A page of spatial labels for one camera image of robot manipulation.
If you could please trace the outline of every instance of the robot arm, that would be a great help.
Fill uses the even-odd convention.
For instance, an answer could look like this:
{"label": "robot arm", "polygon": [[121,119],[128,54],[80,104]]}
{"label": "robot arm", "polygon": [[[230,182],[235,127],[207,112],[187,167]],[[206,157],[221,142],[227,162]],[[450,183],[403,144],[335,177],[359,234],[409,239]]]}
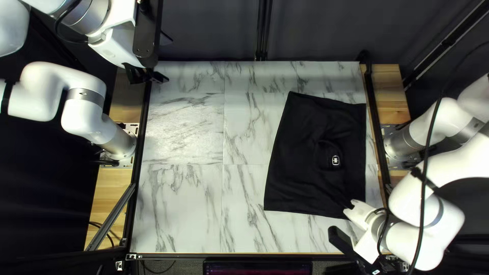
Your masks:
{"label": "robot arm", "polygon": [[[24,44],[31,6],[56,20],[63,16],[62,24],[85,35],[88,46],[112,64],[152,68],[154,63],[142,64],[143,55],[133,53],[136,5],[134,0],[0,0],[0,57]],[[172,42],[160,39],[158,43]]]}
{"label": "robot arm", "polygon": [[33,62],[22,71],[20,81],[10,87],[0,80],[0,98],[7,98],[9,115],[49,121],[58,111],[63,90],[68,91],[61,126],[68,133],[84,137],[111,153],[113,159],[130,156],[135,138],[102,113],[106,86],[90,74],[47,62]]}
{"label": "robot arm", "polygon": [[[457,100],[443,98],[437,112],[430,145],[452,138],[459,144],[467,142],[489,120],[489,78],[482,76],[465,88]],[[435,104],[401,130],[385,137],[386,154],[398,161],[422,150]]]}
{"label": "robot arm", "polygon": [[[424,224],[420,225],[422,180],[407,174],[393,189],[389,208],[394,215],[385,220],[385,212],[376,212],[364,202],[353,200],[353,209],[345,215],[366,232],[354,246],[356,253],[373,263],[377,256],[377,241],[384,223],[385,237],[381,245],[407,263],[412,263],[420,226],[423,238],[415,268],[431,270],[441,262],[447,246],[464,223],[465,216],[454,204],[439,198],[434,190],[464,178],[489,178],[484,160],[489,154],[489,78],[487,75],[467,87],[458,100],[441,101],[430,145],[445,137],[464,143],[457,150],[429,158],[426,177],[430,184],[425,190]],[[424,148],[434,105],[425,114],[385,140],[386,153],[398,160]],[[422,171],[423,162],[417,165]]]}

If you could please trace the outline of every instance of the gray marble veining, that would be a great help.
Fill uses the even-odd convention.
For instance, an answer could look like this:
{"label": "gray marble veining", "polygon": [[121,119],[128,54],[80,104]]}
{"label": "gray marble veining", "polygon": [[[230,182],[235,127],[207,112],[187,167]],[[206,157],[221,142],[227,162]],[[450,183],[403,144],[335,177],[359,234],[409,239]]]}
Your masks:
{"label": "gray marble veining", "polygon": [[174,92],[224,92],[224,62],[159,62],[155,67],[170,79],[163,84]]}
{"label": "gray marble veining", "polygon": [[145,163],[222,163],[224,95],[153,91]]}
{"label": "gray marble veining", "polygon": [[220,252],[221,184],[221,164],[143,164],[131,250]]}
{"label": "gray marble veining", "polygon": [[298,92],[364,92],[358,62],[297,62]]}
{"label": "gray marble veining", "polygon": [[224,165],[222,252],[308,252],[307,215],[264,211],[268,165]]}
{"label": "gray marble veining", "polygon": [[226,62],[226,92],[288,92],[297,90],[296,62]]}
{"label": "gray marble veining", "polygon": [[[264,211],[273,142],[289,91],[365,103],[357,62],[160,62],[153,86],[131,251],[338,252],[351,222]],[[370,120],[366,202],[382,206]]]}

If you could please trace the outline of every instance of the folded black shirt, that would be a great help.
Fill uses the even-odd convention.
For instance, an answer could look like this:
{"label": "folded black shirt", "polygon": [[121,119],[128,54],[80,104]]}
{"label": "folded black shirt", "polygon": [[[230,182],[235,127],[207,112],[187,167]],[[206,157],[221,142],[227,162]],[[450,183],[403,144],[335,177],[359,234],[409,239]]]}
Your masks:
{"label": "folded black shirt", "polygon": [[275,137],[264,209],[346,219],[365,201],[365,104],[289,92]]}

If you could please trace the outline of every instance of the dark backdrop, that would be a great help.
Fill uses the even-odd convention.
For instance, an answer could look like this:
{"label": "dark backdrop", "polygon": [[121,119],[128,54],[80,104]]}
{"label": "dark backdrop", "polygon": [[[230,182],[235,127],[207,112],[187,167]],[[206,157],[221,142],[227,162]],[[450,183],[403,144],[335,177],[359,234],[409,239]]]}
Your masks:
{"label": "dark backdrop", "polygon": [[[49,31],[53,23],[31,16],[24,46],[0,58],[0,78],[17,81],[25,65],[46,61],[101,78],[110,96],[116,67],[86,45],[68,50]],[[62,129],[62,109],[49,122],[0,114],[0,261],[84,249],[97,148]]]}
{"label": "dark backdrop", "polygon": [[[258,0],[166,0],[164,60],[252,59]],[[276,0],[270,60],[353,60],[414,68],[479,0]]]}
{"label": "dark backdrop", "polygon": [[472,82],[489,72],[489,45],[470,55],[449,75],[459,61],[479,44],[489,41],[489,17],[484,17],[443,58],[406,91],[411,116],[418,117],[433,104],[443,85],[450,80],[446,96],[457,98]]}

